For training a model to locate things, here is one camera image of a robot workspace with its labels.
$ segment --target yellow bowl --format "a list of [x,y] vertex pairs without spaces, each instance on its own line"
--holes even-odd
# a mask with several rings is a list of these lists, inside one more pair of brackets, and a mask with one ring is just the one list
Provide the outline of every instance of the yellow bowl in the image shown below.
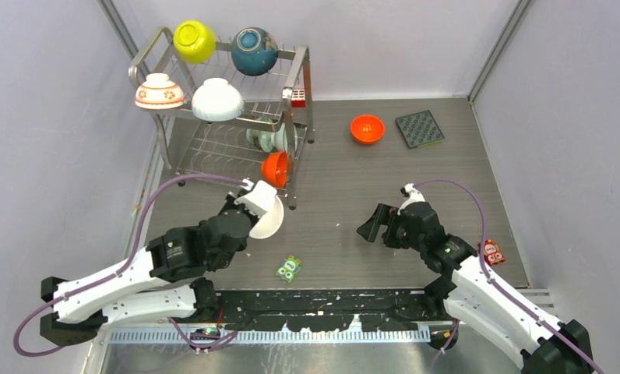
[[185,21],[174,31],[173,43],[182,60],[200,64],[216,50],[216,35],[198,21]]

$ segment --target teal bowl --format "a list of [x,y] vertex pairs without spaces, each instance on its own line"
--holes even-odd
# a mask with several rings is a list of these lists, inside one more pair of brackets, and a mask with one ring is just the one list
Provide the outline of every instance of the teal bowl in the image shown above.
[[232,62],[246,76],[261,76],[278,61],[278,45],[259,27],[239,31],[232,41]]

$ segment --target orange bowl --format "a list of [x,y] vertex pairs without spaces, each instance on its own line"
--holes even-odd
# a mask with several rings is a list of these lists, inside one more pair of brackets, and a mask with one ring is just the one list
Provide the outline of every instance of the orange bowl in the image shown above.
[[287,184],[287,153],[272,153],[262,162],[260,171],[267,183],[277,189],[284,188]]
[[373,115],[359,115],[351,121],[351,135],[362,144],[374,144],[386,133],[386,125]]

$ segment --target wall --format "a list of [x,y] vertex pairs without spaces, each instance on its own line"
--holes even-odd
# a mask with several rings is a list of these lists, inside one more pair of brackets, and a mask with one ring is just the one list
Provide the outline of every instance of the wall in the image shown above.
[[[0,1],[0,372],[79,372],[87,346],[12,349],[45,277],[118,261],[153,124],[133,105],[129,59],[96,2]],[[21,339],[51,347],[38,319]]]
[[532,283],[620,373],[620,2],[535,2],[475,108]]
[[516,0],[114,0],[136,43],[197,19],[226,41],[247,26],[307,44],[315,99],[465,97]]

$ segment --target wire rack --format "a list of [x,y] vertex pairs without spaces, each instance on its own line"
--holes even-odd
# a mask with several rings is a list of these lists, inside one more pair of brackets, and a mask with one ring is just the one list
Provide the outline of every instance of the wire rack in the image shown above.
[[[296,165],[305,142],[307,126],[297,130]],[[270,155],[248,142],[246,129],[201,122],[188,145],[177,174],[214,174],[230,178],[259,180],[262,178],[262,162]],[[278,194],[287,197],[287,189],[278,189]]]
[[[209,124],[200,122],[195,135],[184,152],[177,167],[178,174],[207,173],[232,178],[261,179],[259,168],[267,153],[256,149],[246,140],[246,129],[276,132],[283,124],[286,129],[297,128],[294,132],[285,131],[287,141],[287,185],[281,194],[287,197],[287,205],[296,207],[294,171],[301,155],[303,144],[314,143],[312,123],[312,89],[310,86],[310,54],[305,46],[285,49],[281,44],[278,60],[274,67],[261,76],[245,76],[239,72],[231,60],[231,39],[223,42],[217,38],[216,51],[202,64],[187,65],[182,61],[173,45],[172,32],[163,27],[150,38],[150,42],[134,57],[129,68],[129,77],[138,87],[145,81],[140,69],[155,66],[152,72],[165,72],[171,80],[180,85],[185,92],[184,104],[179,108],[153,113],[157,118],[172,116],[176,118],[197,118],[192,113],[192,94],[199,84],[209,78],[223,78],[236,87],[245,101],[244,112],[230,121]],[[294,88],[302,83],[305,90],[306,123],[294,122],[291,100]],[[159,149],[166,165],[171,168],[167,155],[167,140],[159,129]]]

